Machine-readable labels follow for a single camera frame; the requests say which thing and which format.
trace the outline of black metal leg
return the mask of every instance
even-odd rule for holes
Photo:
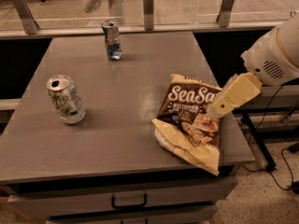
[[[260,147],[261,152],[263,153],[265,159],[268,162],[268,165],[266,166],[266,170],[271,173],[275,170],[275,167],[277,166],[271,156],[271,154],[269,153],[267,147],[265,146],[263,139],[260,137],[260,135],[258,134],[257,130],[255,129],[253,123],[251,122],[251,119],[248,115],[248,113],[246,112],[242,112],[242,116],[243,116],[243,120],[247,123],[247,125],[249,126],[252,136],[254,137],[256,143],[258,144],[258,146]]]

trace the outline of snack bag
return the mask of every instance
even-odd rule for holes
[[[161,146],[185,161],[218,175],[220,119],[206,113],[221,88],[181,75],[172,81],[157,119],[155,136]]]

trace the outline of white robot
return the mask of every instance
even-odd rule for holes
[[[125,24],[124,0],[108,0],[110,16],[118,24]],[[102,0],[84,0],[83,10],[86,13],[91,13],[102,5]]]
[[[262,85],[278,86],[299,77],[299,15],[259,38],[241,55],[248,72],[234,75],[207,108],[221,118],[261,93]]]

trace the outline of drawer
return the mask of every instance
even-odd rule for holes
[[[216,205],[199,205],[164,210],[150,210],[131,214],[73,217],[48,220],[46,224],[183,224],[201,223],[212,219]]]
[[[72,190],[59,194],[12,195],[8,202],[31,218],[56,217],[181,203],[216,202],[225,199],[236,183],[235,176],[227,176]]]

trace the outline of cord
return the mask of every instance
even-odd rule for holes
[[[267,114],[267,112],[268,112],[267,109],[269,108],[270,104],[272,103],[272,101],[274,100],[274,98],[276,97],[276,95],[278,94],[278,92],[282,89],[282,87],[283,87],[283,86],[280,86],[280,88],[274,93],[274,95],[272,96],[271,100],[268,102],[267,107],[266,107],[266,111],[265,111],[264,114],[263,114],[262,120],[261,120],[260,123],[255,127],[255,129],[259,128],[260,125],[263,123],[263,120],[264,120],[264,118],[265,118],[265,116],[266,116],[266,114]],[[248,141],[249,144],[250,144],[250,139],[251,139],[251,137],[252,137],[252,133],[251,133],[250,136],[249,136],[249,141]],[[283,154],[283,151],[284,151],[284,150],[288,150],[288,149],[287,149],[287,148],[283,148],[283,149],[281,150],[281,156],[282,156],[283,160],[284,160],[284,161],[286,162],[286,164],[287,164],[287,167],[288,167],[288,169],[289,169],[289,171],[290,171],[291,179],[292,179],[292,182],[293,182],[293,174],[292,174],[292,170],[291,170],[291,168],[290,168],[290,166],[289,166],[289,164],[288,164],[286,158],[284,157],[284,154]],[[261,168],[261,169],[258,169],[258,170],[250,170],[250,169],[249,169],[248,167],[246,167],[245,165],[243,165],[243,167],[244,167],[247,171],[249,171],[249,172],[251,172],[251,173],[257,173],[257,172],[262,172],[262,171],[266,171],[266,172],[267,172],[267,170],[264,169],[264,168]],[[283,189],[283,190],[290,190],[290,189],[292,188],[292,185],[290,185],[289,188],[284,189],[284,188],[281,187],[280,184],[277,182],[277,180],[275,179],[275,177],[273,176],[273,174],[272,174],[272,173],[269,173],[269,174],[273,177],[274,181],[276,182],[276,184],[278,185],[278,187],[279,187],[280,189]]]

